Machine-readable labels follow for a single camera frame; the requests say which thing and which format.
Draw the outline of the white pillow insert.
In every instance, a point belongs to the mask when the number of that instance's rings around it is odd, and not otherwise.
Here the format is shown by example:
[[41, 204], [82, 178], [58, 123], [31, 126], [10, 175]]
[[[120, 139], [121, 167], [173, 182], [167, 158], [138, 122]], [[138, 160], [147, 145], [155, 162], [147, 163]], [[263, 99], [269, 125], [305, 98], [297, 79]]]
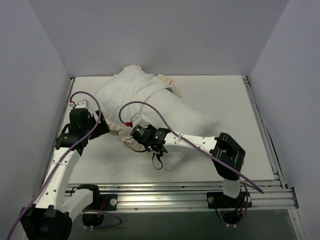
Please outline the white pillow insert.
[[[165, 88], [153, 93], [145, 103], [155, 107], [166, 120], [168, 125], [177, 133], [207, 137], [216, 134], [215, 127], [221, 121], [201, 113], [190, 107], [181, 98], [175, 95], [171, 88]], [[158, 128], [167, 128], [159, 115], [149, 106], [142, 105], [140, 114]], [[164, 169], [172, 170], [184, 157], [180, 152], [169, 152], [161, 158]]]

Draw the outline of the dark green ruffled pillowcase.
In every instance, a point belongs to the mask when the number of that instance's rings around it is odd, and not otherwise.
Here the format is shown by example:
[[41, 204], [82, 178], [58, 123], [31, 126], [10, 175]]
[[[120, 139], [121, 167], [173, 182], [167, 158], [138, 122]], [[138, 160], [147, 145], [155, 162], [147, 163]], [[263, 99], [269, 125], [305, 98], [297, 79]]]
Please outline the dark green ruffled pillowcase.
[[130, 65], [114, 76], [96, 95], [104, 118], [112, 131], [118, 132], [122, 141], [128, 140], [131, 148], [142, 151], [144, 147], [130, 139], [130, 128], [119, 120], [120, 108], [128, 102], [141, 101], [155, 107], [170, 124], [178, 121], [174, 115], [182, 116], [186, 108], [184, 102], [177, 96], [174, 80], [164, 75], [155, 76], [145, 73], [141, 67]]

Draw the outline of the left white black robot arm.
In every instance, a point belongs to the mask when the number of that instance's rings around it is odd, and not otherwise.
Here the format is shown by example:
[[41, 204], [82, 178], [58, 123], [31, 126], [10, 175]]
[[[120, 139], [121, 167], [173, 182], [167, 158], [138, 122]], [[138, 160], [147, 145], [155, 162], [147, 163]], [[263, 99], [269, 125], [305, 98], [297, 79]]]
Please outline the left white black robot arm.
[[99, 209], [101, 195], [95, 184], [82, 183], [64, 201], [73, 169], [89, 140], [110, 131], [102, 112], [97, 110], [96, 114], [94, 117], [87, 107], [76, 107], [69, 113], [69, 123], [56, 139], [45, 181], [35, 200], [20, 213], [20, 223], [29, 240], [66, 240], [82, 211]]

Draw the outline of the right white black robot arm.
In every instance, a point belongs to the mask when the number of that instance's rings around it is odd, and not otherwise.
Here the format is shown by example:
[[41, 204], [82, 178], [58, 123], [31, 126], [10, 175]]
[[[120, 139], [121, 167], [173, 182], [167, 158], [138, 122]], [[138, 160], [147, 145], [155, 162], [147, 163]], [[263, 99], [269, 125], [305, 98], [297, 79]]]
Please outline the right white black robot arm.
[[246, 152], [229, 134], [222, 132], [219, 136], [203, 137], [138, 124], [130, 136], [158, 159], [168, 153], [209, 157], [223, 178], [223, 203], [232, 207], [240, 201], [240, 172]]

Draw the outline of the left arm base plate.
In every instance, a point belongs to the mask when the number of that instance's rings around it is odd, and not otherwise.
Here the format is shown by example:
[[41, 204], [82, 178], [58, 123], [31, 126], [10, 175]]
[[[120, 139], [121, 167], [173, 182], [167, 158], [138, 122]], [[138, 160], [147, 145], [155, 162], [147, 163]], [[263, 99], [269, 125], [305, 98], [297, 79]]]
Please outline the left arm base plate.
[[118, 204], [117, 194], [102, 194], [100, 196], [99, 209], [101, 211], [115, 211]]

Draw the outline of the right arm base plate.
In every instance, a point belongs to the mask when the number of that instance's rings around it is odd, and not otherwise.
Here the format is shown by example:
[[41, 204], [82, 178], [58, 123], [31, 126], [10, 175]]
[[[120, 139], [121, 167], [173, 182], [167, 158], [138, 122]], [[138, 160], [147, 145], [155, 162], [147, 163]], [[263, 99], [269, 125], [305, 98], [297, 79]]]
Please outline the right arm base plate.
[[226, 196], [223, 192], [207, 192], [206, 198], [209, 209], [238, 209], [253, 206], [250, 193], [245, 191], [241, 191], [236, 198]]

